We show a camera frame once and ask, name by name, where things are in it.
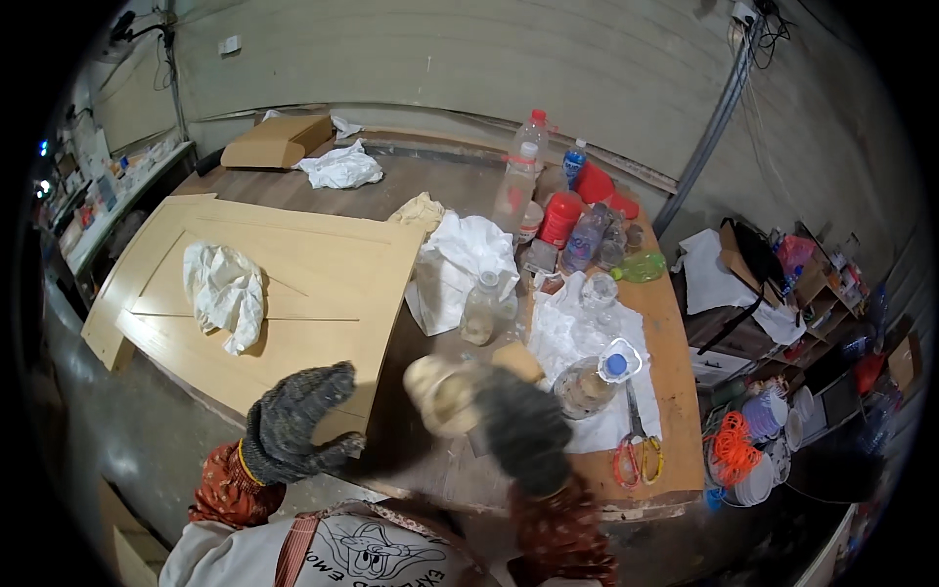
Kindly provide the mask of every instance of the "coiled orange cord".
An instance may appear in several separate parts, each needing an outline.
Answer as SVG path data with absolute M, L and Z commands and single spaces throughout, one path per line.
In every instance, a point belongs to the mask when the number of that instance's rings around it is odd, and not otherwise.
M 720 423 L 720 430 L 704 440 L 714 439 L 714 456 L 719 466 L 717 481 L 732 487 L 744 479 L 760 463 L 762 453 L 750 445 L 750 426 L 739 411 L 729 411 Z

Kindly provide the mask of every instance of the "black bag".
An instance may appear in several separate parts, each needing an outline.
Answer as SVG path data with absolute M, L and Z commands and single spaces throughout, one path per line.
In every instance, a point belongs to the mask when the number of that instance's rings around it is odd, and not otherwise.
M 733 332 L 733 329 L 740 326 L 744 320 L 751 317 L 753 313 L 757 311 L 757 308 L 760 307 L 763 301 L 763 292 L 765 291 L 767 282 L 770 282 L 770 287 L 773 287 L 773 282 L 775 282 L 776 292 L 778 294 L 786 281 L 785 275 L 782 272 L 782 263 L 779 262 L 778 257 L 773 253 L 773 248 L 770 246 L 769 241 L 763 235 L 746 224 L 735 222 L 733 218 L 725 218 L 720 223 L 721 227 L 723 228 L 726 223 L 731 223 L 733 235 L 737 239 L 737 248 L 740 249 L 740 256 L 742 256 L 744 262 L 747 263 L 747 268 L 750 270 L 750 273 L 753 274 L 753 278 L 760 284 L 760 291 L 757 294 L 756 301 L 746 310 L 728 320 L 724 324 L 724 328 L 722 328 L 714 338 L 707 341 L 706 345 L 701 347 L 698 351 L 699 355 L 703 355 L 710 350 L 711 347 L 723 340 L 728 334 Z

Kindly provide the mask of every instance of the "red patterned sleeve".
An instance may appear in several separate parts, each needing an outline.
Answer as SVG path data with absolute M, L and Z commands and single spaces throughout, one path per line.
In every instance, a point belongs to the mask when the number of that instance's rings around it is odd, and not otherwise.
M 202 464 L 202 485 L 189 506 L 189 521 L 210 519 L 236 530 L 268 523 L 287 488 L 279 483 L 263 486 L 241 460 L 241 441 L 223 444 Z
M 597 579 L 616 585 L 616 557 L 607 554 L 607 538 L 599 531 L 600 509 L 584 480 L 573 477 L 560 492 L 535 500 L 517 485 L 509 492 L 510 514 L 522 556 L 509 562 L 519 587 L 551 579 Z

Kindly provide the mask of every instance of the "hand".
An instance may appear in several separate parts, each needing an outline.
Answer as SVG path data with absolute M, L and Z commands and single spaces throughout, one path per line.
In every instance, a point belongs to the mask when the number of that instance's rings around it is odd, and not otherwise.
M 342 362 L 304 369 L 281 379 L 248 411 L 241 456 L 251 475 L 264 485 L 293 483 L 346 462 L 365 446 L 365 437 L 348 432 L 314 446 L 313 429 L 326 410 L 348 400 L 355 368 Z
M 560 491 L 571 476 L 563 450 L 573 432 L 558 398 L 501 367 L 489 369 L 478 387 L 473 401 L 502 469 L 531 497 Z

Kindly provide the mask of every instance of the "green bottle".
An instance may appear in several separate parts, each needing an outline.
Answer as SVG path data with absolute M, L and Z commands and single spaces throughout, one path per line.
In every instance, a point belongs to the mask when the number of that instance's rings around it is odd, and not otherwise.
M 644 284 L 655 281 L 665 273 L 665 257 L 661 253 L 639 251 L 627 258 L 613 269 L 610 276 L 619 281 L 625 279 L 634 284 Z

